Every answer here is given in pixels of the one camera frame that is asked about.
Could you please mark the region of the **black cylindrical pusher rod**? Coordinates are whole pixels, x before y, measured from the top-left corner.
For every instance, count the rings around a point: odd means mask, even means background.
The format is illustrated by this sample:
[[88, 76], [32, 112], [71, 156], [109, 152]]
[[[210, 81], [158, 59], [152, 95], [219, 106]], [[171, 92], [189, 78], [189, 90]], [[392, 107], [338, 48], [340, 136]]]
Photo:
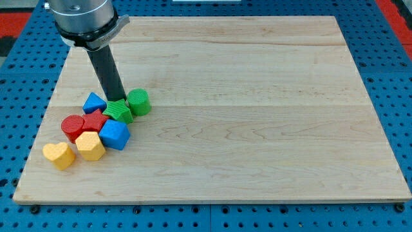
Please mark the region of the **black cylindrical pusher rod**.
[[109, 46], [88, 52], [93, 69], [108, 101], [126, 99], [126, 93]]

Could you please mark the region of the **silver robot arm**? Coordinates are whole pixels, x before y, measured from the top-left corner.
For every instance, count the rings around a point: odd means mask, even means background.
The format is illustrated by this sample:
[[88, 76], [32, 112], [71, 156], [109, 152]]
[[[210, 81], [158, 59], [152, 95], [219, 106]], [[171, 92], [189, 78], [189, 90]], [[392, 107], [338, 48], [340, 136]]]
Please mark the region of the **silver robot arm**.
[[54, 16], [63, 42], [87, 52], [106, 99], [125, 99], [109, 43], [130, 23], [129, 16], [118, 15], [111, 0], [47, 0], [44, 9]]

